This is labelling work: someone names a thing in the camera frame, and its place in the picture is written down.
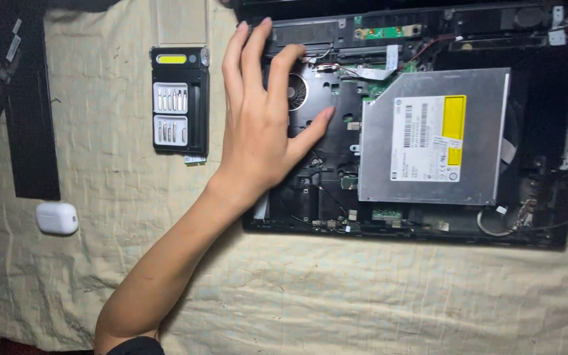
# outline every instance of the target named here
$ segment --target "black case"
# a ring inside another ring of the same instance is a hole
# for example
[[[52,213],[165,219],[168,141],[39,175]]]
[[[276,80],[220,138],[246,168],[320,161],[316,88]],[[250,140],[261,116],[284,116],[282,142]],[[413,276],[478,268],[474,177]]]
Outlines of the black case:
[[[156,59],[160,54],[183,54],[189,59],[184,64],[160,64]],[[155,126],[153,121],[153,147],[159,152],[182,152],[206,155],[209,141],[209,51],[207,47],[190,48],[160,48],[150,50],[150,62],[153,68],[153,85],[155,83],[186,83],[188,90],[188,109],[186,114],[168,114],[168,116],[187,117],[187,145],[168,146],[157,144],[154,139]],[[156,93],[152,93],[153,117]]]

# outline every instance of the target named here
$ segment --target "yellow light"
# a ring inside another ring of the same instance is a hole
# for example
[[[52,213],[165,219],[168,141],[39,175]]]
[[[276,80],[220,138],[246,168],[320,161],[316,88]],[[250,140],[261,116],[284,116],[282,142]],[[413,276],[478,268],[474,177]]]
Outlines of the yellow light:
[[[159,54],[157,63],[159,64],[183,64],[187,60],[184,54]]]

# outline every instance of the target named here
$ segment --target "screwdriver kit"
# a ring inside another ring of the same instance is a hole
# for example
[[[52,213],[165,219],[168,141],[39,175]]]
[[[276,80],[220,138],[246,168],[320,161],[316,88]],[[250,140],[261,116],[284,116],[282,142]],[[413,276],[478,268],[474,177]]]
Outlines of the screwdriver kit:
[[[197,48],[150,50],[153,67],[153,146],[160,152],[207,155],[209,52]]]

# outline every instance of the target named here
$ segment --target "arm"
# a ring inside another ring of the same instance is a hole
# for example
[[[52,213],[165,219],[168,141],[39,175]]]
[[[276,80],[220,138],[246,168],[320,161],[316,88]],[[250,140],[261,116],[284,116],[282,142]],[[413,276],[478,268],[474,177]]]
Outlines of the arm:
[[[223,62],[227,114],[220,167],[194,205],[109,297],[96,324],[96,354],[140,335],[156,337],[209,246],[325,133],[332,107],[297,137],[287,137],[288,73],[305,49],[289,45],[272,60],[265,91],[260,56],[271,28],[266,19],[248,39],[248,26],[241,23],[231,38]]]

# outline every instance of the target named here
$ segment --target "finger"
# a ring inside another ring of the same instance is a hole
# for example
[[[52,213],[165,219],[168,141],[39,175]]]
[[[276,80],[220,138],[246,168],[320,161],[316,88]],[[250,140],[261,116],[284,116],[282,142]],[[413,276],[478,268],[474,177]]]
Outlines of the finger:
[[[242,83],[245,89],[263,88],[262,66],[260,57],[264,50],[264,43],[272,29],[271,18],[265,18],[251,33],[242,51]]]
[[[271,60],[267,100],[270,104],[286,105],[288,91],[288,73],[295,61],[304,55],[305,47],[289,44]]]
[[[234,104],[242,102],[242,75],[241,75],[241,53],[249,36],[249,26],[242,21],[236,28],[227,45],[225,57],[223,58],[223,79],[225,80],[225,88],[229,94],[230,101]]]
[[[289,141],[287,158],[290,166],[293,167],[301,160],[306,153],[317,143],[326,133],[327,124],[335,113],[334,107],[323,109],[302,133]]]

